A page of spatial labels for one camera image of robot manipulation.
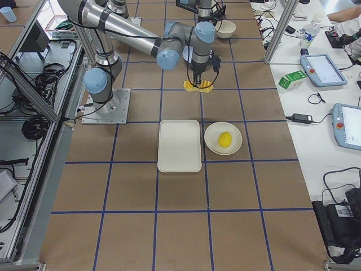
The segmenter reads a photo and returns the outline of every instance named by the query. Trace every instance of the metal mounting plate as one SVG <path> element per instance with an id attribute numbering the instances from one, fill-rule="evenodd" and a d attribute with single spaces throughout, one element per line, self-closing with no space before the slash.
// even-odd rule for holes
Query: metal mounting plate
<path id="1" fill-rule="evenodd" d="M 84 125 L 126 124 L 131 89 L 113 89 L 113 92 L 120 100 L 120 104 L 114 111 L 106 115 L 100 115 L 97 112 L 94 112 L 95 109 L 93 106 L 86 107 L 84 115 L 92 112 L 94 113 L 83 117 L 81 123 Z M 89 96 L 87 103 L 92 102 L 93 99 Z"/>
<path id="2" fill-rule="evenodd" d="M 130 21 L 134 24 L 136 24 L 137 26 L 140 26 L 141 22 L 142 22 L 142 18 L 141 17 L 131 17 L 129 18 Z"/>

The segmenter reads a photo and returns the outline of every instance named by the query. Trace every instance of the plastic cup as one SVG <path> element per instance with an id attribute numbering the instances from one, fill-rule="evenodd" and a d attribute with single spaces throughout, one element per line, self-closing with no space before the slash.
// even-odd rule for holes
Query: plastic cup
<path id="1" fill-rule="evenodd" d="M 16 21 L 16 16 L 11 7 L 2 7 L 0 8 L 0 12 L 9 22 L 13 23 Z"/>

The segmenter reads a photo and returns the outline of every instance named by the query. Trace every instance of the yellow sponge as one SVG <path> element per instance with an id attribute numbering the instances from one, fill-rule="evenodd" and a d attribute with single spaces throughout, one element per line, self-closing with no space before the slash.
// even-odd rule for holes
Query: yellow sponge
<path id="1" fill-rule="evenodd" d="M 218 138 L 218 144 L 223 147 L 227 148 L 232 143 L 232 135 L 229 132 L 223 132 Z"/>
<path id="2" fill-rule="evenodd" d="M 202 83 L 198 85 L 198 88 L 193 86 L 189 81 L 185 81 L 183 86 L 186 91 L 199 91 L 199 92 L 210 92 L 213 89 L 213 85 L 211 86 L 212 82 L 202 80 Z"/>

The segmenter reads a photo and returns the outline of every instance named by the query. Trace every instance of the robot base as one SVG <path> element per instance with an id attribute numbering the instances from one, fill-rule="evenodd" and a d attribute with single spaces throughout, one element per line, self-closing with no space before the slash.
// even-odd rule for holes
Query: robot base
<path id="1" fill-rule="evenodd" d="M 107 114 L 99 114 L 98 112 L 94 112 L 95 108 L 93 106 L 86 107 L 84 115 L 92 112 L 94 113 L 83 117 L 81 123 L 84 125 L 126 124 L 131 89 L 113 89 L 113 92 L 120 101 L 120 104 L 115 110 Z M 93 99 L 89 95 L 87 103 L 92 102 Z"/>

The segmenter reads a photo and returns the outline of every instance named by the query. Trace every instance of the water bottle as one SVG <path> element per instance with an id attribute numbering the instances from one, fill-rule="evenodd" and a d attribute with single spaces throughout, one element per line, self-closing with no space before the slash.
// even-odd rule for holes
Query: water bottle
<path id="1" fill-rule="evenodd" d="M 322 15 L 315 14 L 311 23 L 308 25 L 305 25 L 304 28 L 299 30 L 299 32 L 301 32 L 301 40 L 298 45 L 301 49 L 307 49 L 310 47 L 312 41 L 315 39 L 317 34 L 320 32 L 321 21 L 322 21 Z"/>

